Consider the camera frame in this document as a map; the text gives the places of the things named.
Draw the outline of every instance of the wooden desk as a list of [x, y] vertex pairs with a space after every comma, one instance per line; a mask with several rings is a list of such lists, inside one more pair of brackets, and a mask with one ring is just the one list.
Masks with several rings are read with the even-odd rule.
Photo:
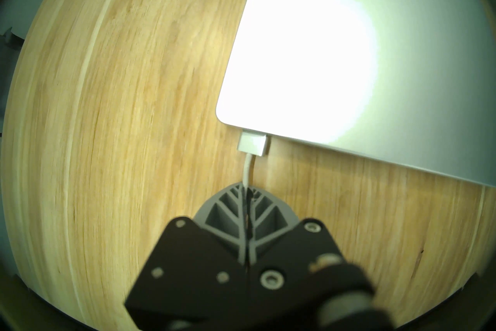
[[[22, 279], [98, 329], [168, 221], [241, 180], [215, 105], [245, 0], [44, 0], [16, 68], [2, 147]], [[253, 184], [323, 220], [398, 324], [484, 267], [496, 191], [274, 139]]]

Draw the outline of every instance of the white cable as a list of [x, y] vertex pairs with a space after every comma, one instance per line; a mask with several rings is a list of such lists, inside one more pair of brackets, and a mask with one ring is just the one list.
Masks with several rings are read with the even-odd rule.
[[246, 154], [245, 166], [243, 167], [243, 189], [245, 190], [245, 197], [248, 193], [248, 185], [250, 185], [250, 166], [253, 155], [251, 153]]

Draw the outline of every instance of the laptop lid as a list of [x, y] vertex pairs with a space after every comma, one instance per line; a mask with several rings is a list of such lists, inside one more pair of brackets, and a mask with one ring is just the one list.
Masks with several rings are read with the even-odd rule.
[[496, 186], [481, 0], [247, 0], [223, 123]]

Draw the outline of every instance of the wooden table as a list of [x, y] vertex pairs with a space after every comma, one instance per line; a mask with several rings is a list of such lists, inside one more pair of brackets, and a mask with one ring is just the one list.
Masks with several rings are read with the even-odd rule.
[[[22, 279], [98, 329], [168, 221], [241, 180], [215, 105], [245, 0], [44, 0], [9, 95], [7, 229]], [[496, 190], [273, 139], [253, 184], [323, 220], [398, 324], [487, 262]]]

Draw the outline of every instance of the silver laptop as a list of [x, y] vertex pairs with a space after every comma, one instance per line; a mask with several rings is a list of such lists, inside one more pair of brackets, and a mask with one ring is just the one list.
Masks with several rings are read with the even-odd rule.
[[496, 41], [481, 0], [247, 0], [216, 113], [496, 186]]

